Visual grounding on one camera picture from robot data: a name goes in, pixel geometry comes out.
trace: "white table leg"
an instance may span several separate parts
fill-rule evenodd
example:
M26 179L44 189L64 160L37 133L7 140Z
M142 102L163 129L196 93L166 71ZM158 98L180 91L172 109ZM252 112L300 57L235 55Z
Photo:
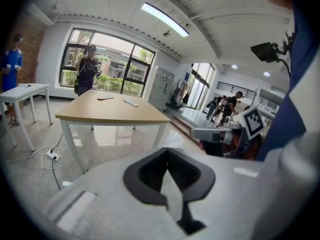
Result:
M1 110L2 120L3 120L3 123L4 123L4 127L5 127L6 131L8 132L13 145L16 147L17 143L16 143L16 140L14 139L14 137L11 134L9 122L8 122L7 117L6 117L6 113L5 113L5 109L4 109L4 104L5 104L4 102L0 102L0 110Z
M18 101L14 102L14 110L15 110L15 115L18 118L19 125L21 127L22 132L23 132L23 135L24 135L26 141L28 142L31 151L33 152L36 149L35 149L34 145L32 144L31 140L29 139L29 136L28 136L26 128L25 128L25 125L24 125L24 123L22 121L22 116L21 116L21 112L20 112L20 107L19 107L19 102Z
M51 119L51 114L50 114L50 107L49 107L49 89L45 89L45 102L46 102L46 110L48 111L48 116L49 116L49 121L50 125L53 124L52 119Z
M70 125L65 120L60 120L60 123L61 123L61 127L62 127L62 131L63 131L63 135L64 135L64 138L65 138L66 144L68 145L69 150L70 150L75 162L79 166L81 172L83 174L85 174L86 173L86 169L85 169L85 166L84 166L84 164L82 163L82 161L81 161L81 159L79 157L79 154L78 154L74 139L72 138Z
M34 97L32 95L30 96L30 104L31 104L31 112L32 112L32 116L33 116L33 121L36 123L37 118L36 118L36 112L35 112Z
M152 146L153 149L158 148L162 135L164 134L166 125L167 125L166 123L162 123L159 125L159 129L158 129L158 132L156 133L155 140Z

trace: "person in black shirt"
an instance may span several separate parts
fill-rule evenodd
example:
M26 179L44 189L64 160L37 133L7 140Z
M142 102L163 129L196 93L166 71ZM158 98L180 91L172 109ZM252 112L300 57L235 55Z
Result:
M209 120L210 116L212 115L213 111L215 110L215 108L219 107L219 103L221 102L222 99L226 99L227 96L223 95L223 96L219 96L219 97L214 97L213 101L211 102L210 108L209 108L209 112L206 115L206 119Z
M235 106L237 104L237 100L242 98L242 96L243 96L242 92L238 91L235 96L229 97L227 99L227 104L223 110L223 115L222 115L222 119L220 121L219 126L221 127L223 126L223 124L225 123L226 117L231 116L232 112L236 114Z
M79 78L78 96L91 90L94 78L98 72L98 59L95 57L97 47L93 44L88 47L87 55L82 56L74 65Z

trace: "man in blue shirt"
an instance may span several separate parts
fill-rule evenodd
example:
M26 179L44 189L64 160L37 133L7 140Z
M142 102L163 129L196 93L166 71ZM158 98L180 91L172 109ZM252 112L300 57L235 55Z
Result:
M320 28L317 10L314 12L314 6L309 4L316 4L317 0L268 1L293 10L295 39L290 87L257 154L258 161L264 161L269 151L283 148L305 132L320 131ZM307 105L303 102L305 97L310 101Z
M9 91L17 86L18 72L23 66L23 54L19 49L19 45L22 42L21 34L16 34L11 48L7 50L1 61L1 70L3 72L2 77L2 90L4 92ZM18 124L14 106L10 103L5 103L10 113L11 124Z

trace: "power strip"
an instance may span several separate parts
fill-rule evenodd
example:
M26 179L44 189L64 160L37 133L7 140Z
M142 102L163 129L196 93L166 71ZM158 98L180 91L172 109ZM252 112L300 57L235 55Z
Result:
M56 157L56 159L54 159L56 162L59 162L59 160L61 159L61 155L59 155L58 153L56 153L56 152L54 152L54 151L52 151L52 153L51 153L51 150L49 150L49 151L46 153L46 155L47 155L48 157L50 157L51 160L54 159L54 157Z

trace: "window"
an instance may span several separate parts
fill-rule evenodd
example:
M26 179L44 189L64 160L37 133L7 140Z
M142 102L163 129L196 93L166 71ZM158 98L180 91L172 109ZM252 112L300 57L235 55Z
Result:
M155 53L136 43L86 29L73 29L61 62L59 82L73 87L75 64L89 45L96 45L96 58L102 74L94 79L97 90L142 96Z
M194 63L190 77L189 100L187 107L199 110L206 97L214 68L209 63Z

